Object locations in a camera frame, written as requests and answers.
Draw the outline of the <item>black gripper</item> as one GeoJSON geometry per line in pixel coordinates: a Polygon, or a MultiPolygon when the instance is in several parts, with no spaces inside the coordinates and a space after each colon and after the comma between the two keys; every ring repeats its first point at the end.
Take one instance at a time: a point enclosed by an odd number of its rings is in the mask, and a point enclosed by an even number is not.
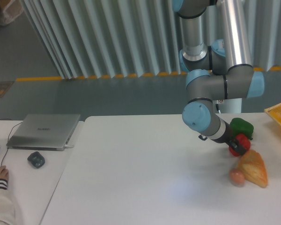
{"type": "Polygon", "coordinates": [[[234,139],[232,129],[228,123],[221,123],[219,130],[212,136],[199,135],[202,141],[210,139],[216,143],[226,143],[229,145],[229,151],[233,155],[244,155],[247,149],[237,140],[234,139]]]}

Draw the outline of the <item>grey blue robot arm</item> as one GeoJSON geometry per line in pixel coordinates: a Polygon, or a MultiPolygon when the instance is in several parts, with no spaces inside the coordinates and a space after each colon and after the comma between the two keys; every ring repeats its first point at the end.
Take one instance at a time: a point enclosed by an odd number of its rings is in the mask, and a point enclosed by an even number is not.
{"type": "Polygon", "coordinates": [[[181,18],[183,49],[180,67],[187,73],[187,105],[182,119],[200,139],[225,143],[240,155],[246,148],[230,125],[214,113],[216,100],[253,98],[264,93],[264,76],[252,67],[249,40],[241,0],[175,0],[173,11],[181,18]],[[222,17],[223,43],[207,46],[202,17],[216,6],[222,17]]]}

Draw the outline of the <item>cream striped sleeve forearm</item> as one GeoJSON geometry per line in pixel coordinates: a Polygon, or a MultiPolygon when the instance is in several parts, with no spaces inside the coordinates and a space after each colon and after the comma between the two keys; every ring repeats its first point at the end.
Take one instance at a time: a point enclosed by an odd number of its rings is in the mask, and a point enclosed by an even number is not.
{"type": "Polygon", "coordinates": [[[0,179],[0,225],[17,225],[15,202],[7,185],[7,180],[0,179]]]}

